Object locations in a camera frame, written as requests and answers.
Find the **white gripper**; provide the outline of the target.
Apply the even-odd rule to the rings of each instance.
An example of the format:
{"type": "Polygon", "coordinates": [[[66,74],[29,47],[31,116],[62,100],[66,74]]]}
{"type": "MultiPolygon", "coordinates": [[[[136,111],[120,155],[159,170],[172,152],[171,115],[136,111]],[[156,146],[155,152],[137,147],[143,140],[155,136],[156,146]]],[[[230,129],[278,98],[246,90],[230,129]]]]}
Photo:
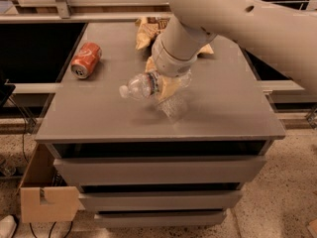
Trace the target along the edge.
{"type": "Polygon", "coordinates": [[[180,77],[186,75],[197,60],[197,53],[189,59],[180,59],[171,55],[163,44],[163,37],[159,35],[152,46],[152,56],[146,62],[145,72],[156,70],[161,74],[158,79],[158,93],[156,99],[163,102],[180,88],[180,77]]]}

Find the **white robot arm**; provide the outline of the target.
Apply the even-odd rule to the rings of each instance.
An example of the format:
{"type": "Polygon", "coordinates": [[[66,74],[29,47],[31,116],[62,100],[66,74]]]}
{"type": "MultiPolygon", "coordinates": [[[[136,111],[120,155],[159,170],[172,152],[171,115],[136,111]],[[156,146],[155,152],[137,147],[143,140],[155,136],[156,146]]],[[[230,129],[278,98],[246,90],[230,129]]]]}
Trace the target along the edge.
{"type": "Polygon", "coordinates": [[[152,47],[159,73],[186,74],[216,36],[317,94],[317,16],[262,0],[168,0],[172,13],[152,47]]]}

